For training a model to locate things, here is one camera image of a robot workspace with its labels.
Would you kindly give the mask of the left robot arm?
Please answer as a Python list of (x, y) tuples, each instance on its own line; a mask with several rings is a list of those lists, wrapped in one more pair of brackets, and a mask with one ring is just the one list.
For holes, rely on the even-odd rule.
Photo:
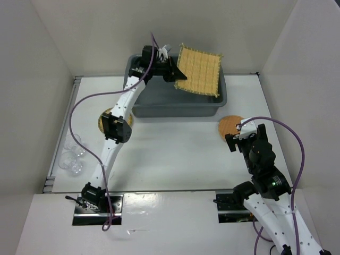
[(110, 212), (111, 200), (106, 197), (106, 178), (110, 175), (120, 149), (131, 137), (132, 128), (128, 125), (128, 118), (148, 81), (154, 76), (163, 77), (165, 82), (187, 79), (168, 55), (170, 50), (170, 45), (160, 49), (144, 46), (141, 57), (131, 64), (123, 87), (125, 93), (121, 94), (109, 113), (103, 113), (101, 116), (105, 136), (101, 162), (81, 191), (83, 202), (93, 212)]

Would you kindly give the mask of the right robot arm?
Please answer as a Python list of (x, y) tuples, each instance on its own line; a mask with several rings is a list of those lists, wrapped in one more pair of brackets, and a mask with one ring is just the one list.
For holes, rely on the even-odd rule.
[(244, 119), (238, 134), (227, 134), (230, 151), (239, 150), (251, 180), (233, 189), (233, 204), (252, 213), (273, 241), (279, 254), (329, 254), (316, 241), (292, 201), (293, 190), (275, 166), (276, 155), (266, 127)]

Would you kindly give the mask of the square woven bamboo tray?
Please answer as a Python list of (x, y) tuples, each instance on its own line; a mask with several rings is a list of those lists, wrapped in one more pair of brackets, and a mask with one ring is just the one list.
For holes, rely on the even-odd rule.
[(186, 79), (176, 80), (174, 87), (192, 94), (217, 98), (222, 58), (222, 54), (203, 52), (181, 44), (177, 67)]

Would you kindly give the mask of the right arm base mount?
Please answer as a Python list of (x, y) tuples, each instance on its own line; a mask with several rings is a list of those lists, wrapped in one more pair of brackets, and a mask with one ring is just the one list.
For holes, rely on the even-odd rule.
[(251, 222), (254, 219), (249, 210), (236, 202), (231, 190), (216, 191), (216, 197), (212, 201), (217, 207), (220, 224)]

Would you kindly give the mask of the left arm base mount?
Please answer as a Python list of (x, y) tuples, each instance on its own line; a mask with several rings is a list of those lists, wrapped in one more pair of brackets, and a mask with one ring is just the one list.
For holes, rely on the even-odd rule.
[[(114, 213), (112, 225), (121, 225), (122, 223), (123, 198), (122, 194), (110, 194)], [(91, 205), (89, 202), (83, 201), (80, 194), (76, 198), (66, 195), (65, 199), (75, 202), (72, 220), (73, 226), (103, 225), (109, 219), (110, 211), (107, 199), (104, 200), (104, 207), (101, 209)]]

